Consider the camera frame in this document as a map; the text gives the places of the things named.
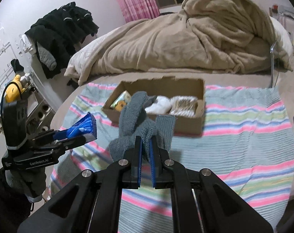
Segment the left gloved hand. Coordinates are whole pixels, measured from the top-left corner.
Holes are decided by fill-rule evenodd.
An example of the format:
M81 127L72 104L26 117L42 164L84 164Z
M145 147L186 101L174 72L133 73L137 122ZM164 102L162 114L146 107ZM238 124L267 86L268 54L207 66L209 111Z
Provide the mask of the left gloved hand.
M5 171L6 182L18 191L22 191L28 201L37 203L42 200L42 194L46 190L45 168L36 168L24 171Z

